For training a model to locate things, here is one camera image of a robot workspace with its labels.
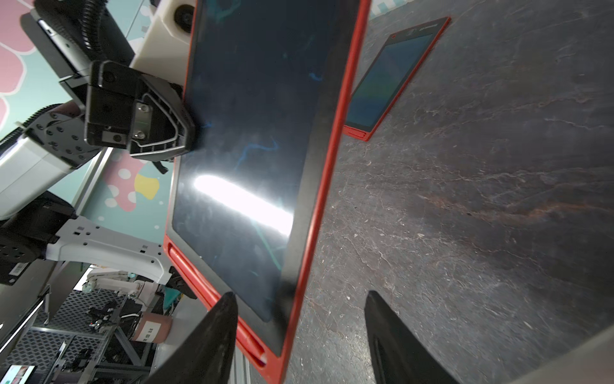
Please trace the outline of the red writing tablet top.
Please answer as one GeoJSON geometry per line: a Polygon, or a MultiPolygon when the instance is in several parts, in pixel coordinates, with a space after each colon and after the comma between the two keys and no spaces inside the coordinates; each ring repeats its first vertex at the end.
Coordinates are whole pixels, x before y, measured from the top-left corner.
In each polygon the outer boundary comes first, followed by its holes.
{"type": "Polygon", "coordinates": [[[353,91],[343,133],[369,141],[452,19],[444,17],[391,34],[353,91]]]}

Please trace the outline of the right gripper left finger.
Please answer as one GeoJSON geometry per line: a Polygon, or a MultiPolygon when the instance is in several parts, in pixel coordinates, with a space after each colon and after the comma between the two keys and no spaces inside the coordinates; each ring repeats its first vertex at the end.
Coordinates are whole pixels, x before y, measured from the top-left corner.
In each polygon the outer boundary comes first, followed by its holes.
{"type": "Polygon", "coordinates": [[[150,384],[227,383],[238,329],[236,295],[225,293],[190,336],[148,379],[150,384]]]}

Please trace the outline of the red writing tablet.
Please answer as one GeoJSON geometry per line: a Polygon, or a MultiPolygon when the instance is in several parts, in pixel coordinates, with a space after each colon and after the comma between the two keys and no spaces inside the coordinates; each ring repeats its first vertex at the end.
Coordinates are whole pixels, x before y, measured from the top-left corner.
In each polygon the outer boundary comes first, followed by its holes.
{"type": "Polygon", "coordinates": [[[343,133],[369,141],[452,19],[444,17],[391,34],[353,91],[343,133]]]}
{"type": "Polygon", "coordinates": [[[366,32],[367,1],[200,1],[164,248],[239,350],[285,380],[366,32]]]}

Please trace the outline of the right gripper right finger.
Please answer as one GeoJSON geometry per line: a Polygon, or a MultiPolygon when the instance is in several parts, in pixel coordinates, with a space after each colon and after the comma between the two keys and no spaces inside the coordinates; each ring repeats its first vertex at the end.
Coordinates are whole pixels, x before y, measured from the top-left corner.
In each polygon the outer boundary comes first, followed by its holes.
{"type": "Polygon", "coordinates": [[[365,320],[377,383],[458,384],[377,291],[367,295],[365,320]]]}

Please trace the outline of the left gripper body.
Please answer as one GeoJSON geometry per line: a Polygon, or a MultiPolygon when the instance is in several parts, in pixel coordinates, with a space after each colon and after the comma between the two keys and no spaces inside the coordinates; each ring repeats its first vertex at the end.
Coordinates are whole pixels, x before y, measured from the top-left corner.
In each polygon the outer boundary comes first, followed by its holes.
{"type": "Polygon", "coordinates": [[[192,150],[196,130],[182,86],[112,61],[95,61],[91,71],[61,81],[77,114],[59,124],[65,160],[117,148],[139,160],[170,161],[192,150]]]}

